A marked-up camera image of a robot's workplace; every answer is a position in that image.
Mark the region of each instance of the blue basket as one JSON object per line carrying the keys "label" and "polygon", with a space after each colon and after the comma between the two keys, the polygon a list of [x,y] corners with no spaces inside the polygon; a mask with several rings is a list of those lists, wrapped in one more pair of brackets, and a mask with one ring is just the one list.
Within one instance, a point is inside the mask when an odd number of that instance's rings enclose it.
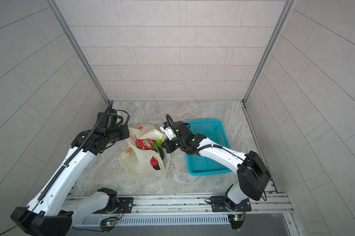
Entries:
{"label": "blue basket", "polygon": [[[213,142],[220,144],[224,147],[230,148],[228,143],[225,129],[222,122],[217,119],[213,120],[194,120],[189,121],[190,130],[192,133],[200,133],[211,139]],[[191,175],[212,175],[212,174],[223,174],[231,172],[230,169],[224,165],[203,156],[187,155],[188,172]]]}

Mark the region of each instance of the plastic bag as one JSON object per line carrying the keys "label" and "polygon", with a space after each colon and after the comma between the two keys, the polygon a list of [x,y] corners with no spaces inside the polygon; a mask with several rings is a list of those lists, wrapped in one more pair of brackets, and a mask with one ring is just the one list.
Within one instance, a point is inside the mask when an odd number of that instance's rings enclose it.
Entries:
{"label": "plastic bag", "polygon": [[[118,158],[124,170],[136,176],[141,177],[166,177],[168,167],[170,165],[170,155],[162,148],[164,159],[162,160],[159,153],[154,150],[141,150],[136,146],[137,139],[161,139],[165,140],[167,136],[157,130],[154,125],[140,125],[137,128],[129,128],[129,138],[126,139],[128,149],[124,151]],[[151,165],[150,161],[155,158],[160,170],[156,170]]]}

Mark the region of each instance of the gray tile wall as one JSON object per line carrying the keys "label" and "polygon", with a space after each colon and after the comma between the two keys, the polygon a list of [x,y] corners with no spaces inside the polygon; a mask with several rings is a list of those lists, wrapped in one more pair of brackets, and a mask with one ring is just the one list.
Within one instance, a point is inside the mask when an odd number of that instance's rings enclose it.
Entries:
{"label": "gray tile wall", "polygon": [[104,107],[45,2],[0,0],[0,233]]}
{"label": "gray tile wall", "polygon": [[56,2],[113,100],[243,99],[285,4]]}
{"label": "gray tile wall", "polygon": [[355,1],[297,0],[247,103],[307,235],[355,235]]}

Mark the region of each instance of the marble floor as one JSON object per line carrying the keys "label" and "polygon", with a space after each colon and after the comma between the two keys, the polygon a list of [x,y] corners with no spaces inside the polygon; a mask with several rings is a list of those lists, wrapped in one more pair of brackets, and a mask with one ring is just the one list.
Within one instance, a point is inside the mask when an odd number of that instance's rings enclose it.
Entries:
{"label": "marble floor", "polygon": [[[174,121],[219,119],[222,121],[231,149],[258,152],[239,101],[146,101],[115,102],[114,109],[130,114],[129,127],[151,124],[156,128],[169,114]],[[156,193],[222,193],[237,183],[232,173],[192,176],[188,173],[186,155],[180,150],[171,153],[170,167],[164,180],[137,177],[126,173],[118,162],[127,149],[125,140],[99,154],[85,168],[74,188],[74,196],[89,196],[98,188],[107,187],[119,195]]]}

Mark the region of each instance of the vent grille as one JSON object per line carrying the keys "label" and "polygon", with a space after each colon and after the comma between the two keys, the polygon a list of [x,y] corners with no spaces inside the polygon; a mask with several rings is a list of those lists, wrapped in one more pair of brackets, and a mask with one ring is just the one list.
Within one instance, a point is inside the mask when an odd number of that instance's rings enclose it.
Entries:
{"label": "vent grille", "polygon": [[229,224],[227,215],[124,216],[118,226]]}

